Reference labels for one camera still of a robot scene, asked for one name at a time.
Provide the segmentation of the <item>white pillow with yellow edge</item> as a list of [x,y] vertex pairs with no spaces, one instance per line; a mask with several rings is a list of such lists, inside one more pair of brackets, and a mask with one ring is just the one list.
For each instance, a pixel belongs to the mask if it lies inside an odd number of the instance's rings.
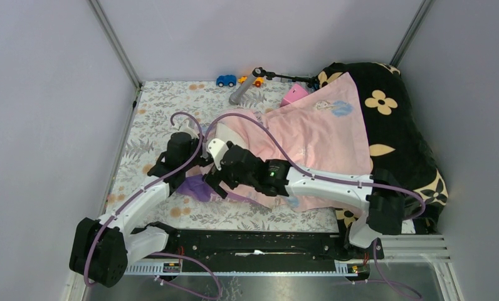
[[231,141],[234,145],[238,145],[243,149],[248,148],[248,145],[242,136],[223,123],[218,123],[216,125],[215,138],[225,143]]

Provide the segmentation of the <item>pink pillow with princess print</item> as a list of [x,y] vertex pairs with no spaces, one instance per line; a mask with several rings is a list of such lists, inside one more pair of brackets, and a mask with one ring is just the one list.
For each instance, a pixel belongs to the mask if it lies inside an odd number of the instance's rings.
[[349,75],[266,114],[237,108],[219,122],[242,136],[255,156],[282,159],[265,132],[236,113],[263,124],[299,166],[350,175],[372,170],[359,94]]

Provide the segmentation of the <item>black blanket with yellow flowers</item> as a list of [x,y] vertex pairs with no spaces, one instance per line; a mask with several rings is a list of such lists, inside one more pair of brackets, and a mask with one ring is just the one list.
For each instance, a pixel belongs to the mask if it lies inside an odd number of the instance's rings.
[[416,233],[435,234],[448,200],[448,189],[431,148],[418,130],[401,72],[385,63],[332,63],[316,77],[320,88],[349,75],[357,87],[370,158],[405,189],[426,203],[413,220]]

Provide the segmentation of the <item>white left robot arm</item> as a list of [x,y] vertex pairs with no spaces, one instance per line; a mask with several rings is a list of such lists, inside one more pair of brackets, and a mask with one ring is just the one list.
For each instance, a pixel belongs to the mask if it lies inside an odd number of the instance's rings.
[[159,203],[174,194],[186,179],[186,172],[200,165],[201,134],[176,132],[141,187],[120,207],[99,216],[84,218],[75,231],[69,268],[83,276],[86,286],[114,286],[127,267],[152,254],[172,257],[178,241],[156,226],[133,230]]

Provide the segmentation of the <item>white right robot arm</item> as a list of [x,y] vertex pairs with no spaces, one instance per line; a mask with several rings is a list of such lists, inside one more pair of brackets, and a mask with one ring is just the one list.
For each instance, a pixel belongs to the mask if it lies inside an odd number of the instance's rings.
[[399,235],[404,220],[404,198],[374,182],[371,175],[355,176],[297,167],[281,159],[262,160],[232,142],[213,139],[206,147],[214,165],[203,180],[222,198],[225,187],[248,186],[275,197],[309,196],[332,202],[333,207],[355,208],[358,220],[347,228],[343,249],[351,258],[361,257],[383,235]]

